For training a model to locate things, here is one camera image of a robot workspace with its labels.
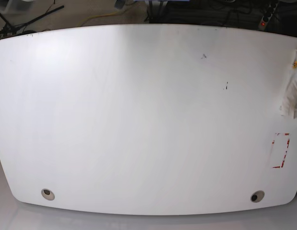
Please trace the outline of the white printed T-shirt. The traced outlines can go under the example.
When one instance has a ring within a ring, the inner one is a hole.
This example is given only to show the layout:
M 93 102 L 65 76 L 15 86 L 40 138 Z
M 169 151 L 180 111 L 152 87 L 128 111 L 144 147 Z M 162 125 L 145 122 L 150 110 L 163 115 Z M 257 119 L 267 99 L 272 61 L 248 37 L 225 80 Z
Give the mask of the white printed T-shirt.
M 297 119 L 297 49 L 295 50 L 295 58 L 280 105 L 280 114 L 288 118 Z

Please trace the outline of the red tape rectangle marking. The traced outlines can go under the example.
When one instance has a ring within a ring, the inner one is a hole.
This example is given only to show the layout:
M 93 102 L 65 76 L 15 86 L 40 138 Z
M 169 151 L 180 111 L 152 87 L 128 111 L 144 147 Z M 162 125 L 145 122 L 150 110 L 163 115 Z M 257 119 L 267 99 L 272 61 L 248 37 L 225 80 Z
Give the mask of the red tape rectangle marking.
M 290 144 L 289 133 L 276 133 L 271 146 L 269 167 L 272 169 L 283 168 Z

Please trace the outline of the black power strip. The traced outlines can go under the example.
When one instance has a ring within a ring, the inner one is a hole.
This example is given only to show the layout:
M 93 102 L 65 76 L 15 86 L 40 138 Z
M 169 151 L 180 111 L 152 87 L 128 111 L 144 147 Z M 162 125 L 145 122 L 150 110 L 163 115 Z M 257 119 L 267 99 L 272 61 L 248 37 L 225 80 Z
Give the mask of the black power strip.
M 267 7 L 264 10 L 262 19 L 259 22 L 258 30 L 264 31 L 266 29 L 266 26 L 268 25 L 270 19 L 274 15 L 274 12 L 277 9 L 278 4 L 279 4 L 278 0 L 270 0 L 269 1 Z

